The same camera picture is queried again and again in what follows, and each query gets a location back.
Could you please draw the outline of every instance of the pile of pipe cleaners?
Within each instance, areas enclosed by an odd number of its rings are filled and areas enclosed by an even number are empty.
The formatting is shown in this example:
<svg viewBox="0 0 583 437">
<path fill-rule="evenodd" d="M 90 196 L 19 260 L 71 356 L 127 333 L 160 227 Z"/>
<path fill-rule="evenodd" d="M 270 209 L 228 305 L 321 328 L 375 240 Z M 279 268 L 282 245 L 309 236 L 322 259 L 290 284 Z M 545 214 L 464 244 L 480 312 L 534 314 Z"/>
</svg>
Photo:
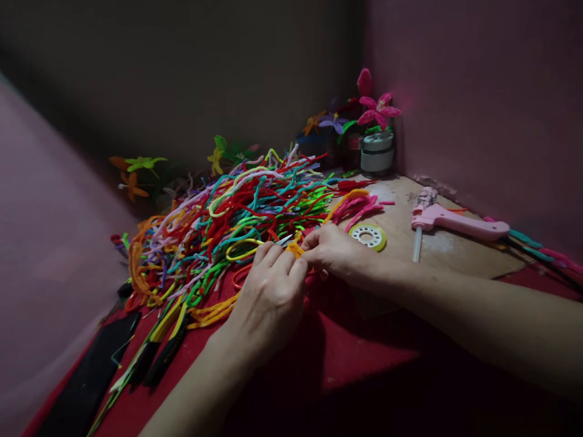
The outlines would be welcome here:
<svg viewBox="0 0 583 437">
<path fill-rule="evenodd" d="M 231 266 L 250 264 L 260 244 L 293 235 L 287 250 L 299 257 L 307 228 L 353 216 L 349 229 L 362 215 L 382 210 L 377 197 L 361 189 L 373 181 L 324 178 L 316 171 L 320 158 L 299 155 L 297 144 L 283 160 L 269 150 L 174 200 L 166 216 L 141 223 L 127 247 L 134 292 L 126 310 L 176 302 L 194 319 L 188 329 L 209 326 L 230 313 L 237 295 L 205 307 L 208 296 Z M 329 201 L 340 195 L 329 212 Z"/>
</svg>

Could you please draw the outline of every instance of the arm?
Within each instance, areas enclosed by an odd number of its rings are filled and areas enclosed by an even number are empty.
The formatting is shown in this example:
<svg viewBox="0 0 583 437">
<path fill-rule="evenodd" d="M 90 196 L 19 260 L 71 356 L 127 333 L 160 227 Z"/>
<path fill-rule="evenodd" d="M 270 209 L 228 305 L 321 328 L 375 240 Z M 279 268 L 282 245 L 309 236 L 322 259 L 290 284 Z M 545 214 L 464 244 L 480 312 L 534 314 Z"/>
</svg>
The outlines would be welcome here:
<svg viewBox="0 0 583 437">
<path fill-rule="evenodd" d="M 377 254 L 325 225 L 302 256 L 424 318 L 477 357 L 565 396 L 583 398 L 583 306 L 503 282 Z"/>
<path fill-rule="evenodd" d="M 265 243 L 229 319 L 156 411 L 141 437 L 216 435 L 233 402 L 291 336 L 302 313 L 307 263 Z"/>
</svg>

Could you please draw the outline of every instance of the pink glue gun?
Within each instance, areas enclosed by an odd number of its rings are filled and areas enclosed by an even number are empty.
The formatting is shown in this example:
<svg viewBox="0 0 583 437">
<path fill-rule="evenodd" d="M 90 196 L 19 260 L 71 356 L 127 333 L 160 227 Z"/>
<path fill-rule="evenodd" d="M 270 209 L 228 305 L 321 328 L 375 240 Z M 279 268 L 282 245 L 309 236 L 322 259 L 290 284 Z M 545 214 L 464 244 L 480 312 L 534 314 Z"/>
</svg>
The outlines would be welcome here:
<svg viewBox="0 0 583 437">
<path fill-rule="evenodd" d="M 434 226 L 442 226 L 483 241 L 496 241 L 510 230 L 510 226 L 504 222 L 483 222 L 448 211 L 437 204 L 437 191 L 425 187 L 415 201 L 411 227 L 430 231 Z"/>
</svg>

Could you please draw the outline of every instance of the right hand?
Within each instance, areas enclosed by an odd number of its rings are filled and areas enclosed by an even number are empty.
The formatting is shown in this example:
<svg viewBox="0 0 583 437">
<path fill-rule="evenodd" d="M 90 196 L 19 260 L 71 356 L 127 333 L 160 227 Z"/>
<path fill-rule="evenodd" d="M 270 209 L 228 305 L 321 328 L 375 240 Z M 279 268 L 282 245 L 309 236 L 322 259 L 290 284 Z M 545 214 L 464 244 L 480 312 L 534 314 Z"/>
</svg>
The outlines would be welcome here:
<svg viewBox="0 0 583 437">
<path fill-rule="evenodd" d="M 302 243 L 302 258 L 317 271 L 344 279 L 351 285 L 361 285 L 371 257 L 377 253 L 342 231 L 333 223 L 312 231 Z"/>
</svg>

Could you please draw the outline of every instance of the yellow flower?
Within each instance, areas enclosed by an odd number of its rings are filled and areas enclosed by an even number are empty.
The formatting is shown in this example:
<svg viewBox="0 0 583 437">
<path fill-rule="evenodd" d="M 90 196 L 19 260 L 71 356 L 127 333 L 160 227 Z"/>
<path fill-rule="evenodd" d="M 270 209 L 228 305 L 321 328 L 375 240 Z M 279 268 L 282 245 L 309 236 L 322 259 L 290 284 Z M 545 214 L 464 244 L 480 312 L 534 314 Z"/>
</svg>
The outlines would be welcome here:
<svg viewBox="0 0 583 437">
<path fill-rule="evenodd" d="M 213 176 L 216 176 L 217 173 L 223 174 L 223 169 L 220 167 L 220 159 L 222 156 L 223 156 L 223 151 L 220 150 L 218 147 L 216 147 L 213 154 L 206 158 L 209 160 L 209 162 L 213 163 L 213 167 L 212 167 Z"/>
<path fill-rule="evenodd" d="M 313 128 L 316 129 L 316 133 L 319 134 L 319 130 L 318 130 L 319 120 L 320 120 L 320 117 L 323 116 L 325 113 L 326 113 L 326 111 L 322 111 L 318 115 L 315 115 L 314 117 L 308 118 L 308 124 L 306 125 L 305 128 L 302 129 L 302 132 L 305 133 L 306 137 L 308 135 L 310 135 L 310 131 Z"/>
</svg>

